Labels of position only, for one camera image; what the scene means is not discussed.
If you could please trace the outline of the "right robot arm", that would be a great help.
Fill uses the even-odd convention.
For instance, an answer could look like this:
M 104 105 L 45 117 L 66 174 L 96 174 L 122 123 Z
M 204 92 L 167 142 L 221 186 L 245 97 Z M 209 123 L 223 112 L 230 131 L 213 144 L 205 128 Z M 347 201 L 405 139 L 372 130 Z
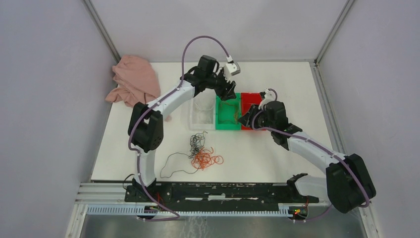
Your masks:
M 289 179 L 286 196 L 290 201 L 314 197 L 330 203 L 341 213 L 348 213 L 357 207 L 368 207 L 376 196 L 362 157 L 330 150 L 310 138 L 289 122 L 283 102 L 272 101 L 264 106 L 253 104 L 238 122 L 253 130 L 269 131 L 277 145 L 300 155 L 324 173 L 324 178 L 299 174 Z

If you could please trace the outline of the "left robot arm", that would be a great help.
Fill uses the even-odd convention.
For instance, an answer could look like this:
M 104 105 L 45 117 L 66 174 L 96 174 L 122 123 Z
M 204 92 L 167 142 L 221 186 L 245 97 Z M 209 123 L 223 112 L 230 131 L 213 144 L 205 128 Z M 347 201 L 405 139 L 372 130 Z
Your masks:
M 232 57 L 220 66 L 210 56 L 203 55 L 196 66 L 184 71 L 178 85 L 157 99 L 143 104 L 137 103 L 132 111 L 128 128 L 128 148 L 136 152 L 137 195 L 143 201 L 154 199 L 156 188 L 155 154 L 164 137 L 163 121 L 178 107 L 207 89 L 211 89 L 222 100 L 235 99 L 236 83 L 232 80 L 241 69 Z

